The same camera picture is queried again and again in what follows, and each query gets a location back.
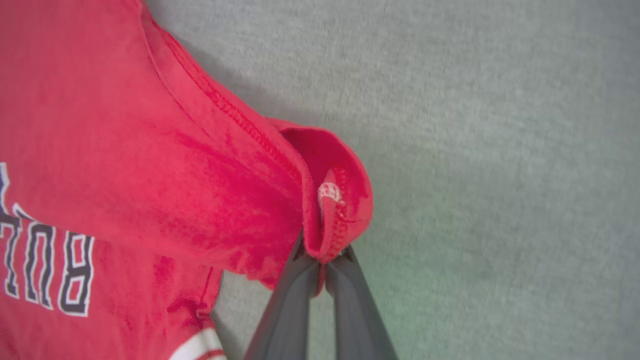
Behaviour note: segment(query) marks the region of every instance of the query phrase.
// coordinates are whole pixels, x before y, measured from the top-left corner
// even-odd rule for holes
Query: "red t-shirt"
[[[222,358],[222,270],[273,288],[304,228],[372,215],[335,135],[266,119],[136,0],[0,4],[0,358]]]

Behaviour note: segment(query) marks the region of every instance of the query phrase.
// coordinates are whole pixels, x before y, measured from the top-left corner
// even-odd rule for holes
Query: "gray floor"
[[[355,245],[402,359],[640,359],[640,2],[152,0],[264,115],[323,126],[376,196]],[[269,293],[225,276],[241,359]],[[311,359],[332,358],[313,302]]]

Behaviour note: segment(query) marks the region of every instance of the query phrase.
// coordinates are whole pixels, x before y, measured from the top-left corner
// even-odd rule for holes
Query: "stitched seam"
[[[184,71],[194,81],[196,85],[205,93],[220,111],[227,114],[245,133],[252,137],[267,153],[277,161],[289,175],[297,182],[302,183],[302,176],[298,168],[293,165],[264,135],[240,112],[233,104],[231,104],[222,94],[217,92],[213,86],[201,75],[200,71],[189,61],[188,57],[182,52],[177,41],[166,31],[161,30],[160,35],[169,47],[178,62],[182,65]],[[195,78],[193,73],[196,72],[198,77]]]
[[[335,175],[335,184],[340,189],[340,193],[345,193],[347,178],[346,171],[343,168],[336,168],[333,171],[333,174]],[[341,250],[340,248],[344,246],[344,236],[347,230],[347,224],[340,221],[346,217],[346,205],[336,203],[335,211],[339,216],[333,222],[333,236],[330,242],[328,254],[328,256],[333,258],[338,255]]]
[[[211,281],[211,274],[213,274],[213,266],[209,268],[209,275],[207,275],[207,281],[204,283],[204,291],[202,292],[202,296],[200,296],[200,304],[204,301],[204,297],[207,295],[207,291],[209,290],[209,281]]]
[[[153,17],[151,16],[151,13],[149,12],[149,9],[145,6],[143,8],[141,8],[141,17],[144,16],[148,16],[150,21],[151,21],[151,25],[153,25],[154,29],[158,32],[158,34],[160,34],[161,37],[164,36],[165,31],[162,30],[157,24],[156,21],[153,19]],[[168,83],[166,82],[160,67],[158,66],[157,62],[156,62],[156,58],[153,55],[153,52],[151,51],[151,46],[149,45],[149,41],[147,40],[147,30],[145,29],[145,25],[142,23],[142,21],[140,22],[140,29],[142,31],[142,36],[145,40],[145,48],[147,50],[147,53],[149,55],[149,60],[151,61],[151,65],[154,67],[154,69],[156,70],[156,75],[158,76],[158,79],[160,80],[160,82],[163,84],[164,89],[169,93],[169,95],[171,96],[171,98],[173,99],[173,101],[175,101],[176,105],[180,108],[180,110],[185,114],[185,116],[187,116],[187,118],[194,123],[197,127],[200,128],[200,130],[202,131],[202,133],[208,137],[210,140],[211,135],[204,129],[204,127],[202,127],[199,123],[197,123],[195,120],[193,120],[193,117],[191,116],[191,114],[187,111],[187,109],[185,109],[185,107],[182,105],[182,103],[180,101],[178,101],[178,98],[175,96],[173,90],[169,87]]]

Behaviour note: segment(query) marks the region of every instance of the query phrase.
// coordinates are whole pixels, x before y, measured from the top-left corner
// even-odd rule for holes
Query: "black and white letter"
[[[39,302],[47,309],[53,310],[51,297],[49,296],[49,286],[53,275],[53,241],[56,238],[54,227],[32,222],[29,225],[29,236],[26,246],[26,262],[24,263],[24,278],[26,286],[24,289],[27,301],[38,303],[38,293],[35,286],[35,269],[38,263],[38,244],[42,244],[42,271],[40,272],[40,299]]]
[[[18,283],[15,278],[15,269],[13,268],[13,255],[15,254],[15,242],[20,236],[22,227],[20,219],[9,215],[4,203],[4,195],[9,188],[9,176],[6,172],[6,163],[0,163],[0,238],[6,240],[6,250],[4,252],[4,265],[7,269],[7,276],[4,280],[4,292],[11,297],[19,299]]]
[[[91,236],[67,232],[65,273],[59,295],[60,310],[67,315],[88,315],[93,277],[92,250]]]

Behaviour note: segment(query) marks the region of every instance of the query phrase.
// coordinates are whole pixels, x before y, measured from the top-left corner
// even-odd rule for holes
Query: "white stripe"
[[[195,360],[200,356],[213,351],[222,349],[220,339],[216,331],[212,328],[204,329],[185,341],[177,348],[169,360]],[[226,360],[225,356],[214,356],[214,360]]]

